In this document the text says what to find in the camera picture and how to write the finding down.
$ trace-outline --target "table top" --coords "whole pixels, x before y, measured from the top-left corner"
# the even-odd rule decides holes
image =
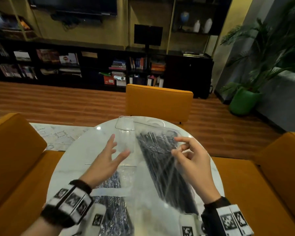
[[[149,124],[156,123],[158,125],[169,127],[178,130],[184,137],[192,137],[182,128],[160,119],[141,116],[135,117],[135,119],[139,122],[149,122]],[[67,185],[71,180],[78,179],[87,170],[89,164],[92,163],[97,155],[103,150],[109,137],[113,133],[116,134],[117,137],[119,131],[115,128],[117,120],[118,119],[113,119],[102,123],[90,129],[73,142],[63,154],[53,172],[48,187],[47,200],[51,199],[58,192],[60,187]],[[117,152],[112,155],[112,159],[116,158],[119,153],[120,152],[117,148]],[[135,146],[134,153],[131,153],[118,167],[117,171],[120,176],[121,187],[130,188],[133,185],[136,168],[138,164],[142,162],[142,159],[139,156],[140,154],[142,154],[142,152],[137,145]],[[224,196],[222,180],[212,159],[211,170],[214,184],[220,194]],[[195,202],[199,213],[202,213],[204,210],[204,204],[197,194],[195,194]],[[78,227],[73,226],[69,229],[63,230],[61,235],[72,235],[76,233],[77,230]]]

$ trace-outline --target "patterned rug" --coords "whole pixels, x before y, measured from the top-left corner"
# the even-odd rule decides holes
[[[47,142],[46,150],[66,151],[83,133],[92,127],[30,123]]]

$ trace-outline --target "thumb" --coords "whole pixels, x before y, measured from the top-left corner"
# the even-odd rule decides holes
[[[118,167],[119,166],[119,164],[124,160],[124,159],[126,159],[128,156],[130,155],[130,150],[125,150],[125,151],[123,151],[123,152],[121,152],[113,161],[112,161],[112,163],[113,163],[113,165],[115,166],[115,167]]]
[[[186,158],[181,151],[178,151],[176,149],[171,150],[171,154],[173,157],[177,159],[177,161],[184,167],[186,163],[189,161],[188,158]]]

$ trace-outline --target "green pot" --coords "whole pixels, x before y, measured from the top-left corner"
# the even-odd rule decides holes
[[[234,115],[246,115],[255,107],[260,97],[261,93],[239,88],[229,105],[229,111]]]

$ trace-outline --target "chair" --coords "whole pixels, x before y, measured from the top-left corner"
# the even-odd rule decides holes
[[[271,143],[254,161],[212,157],[225,196],[238,204],[257,236],[295,236],[295,133]]]
[[[159,118],[183,128],[192,99],[190,91],[127,84],[126,114]]]
[[[0,236],[20,235],[39,217],[63,155],[46,146],[22,115],[0,119]]]

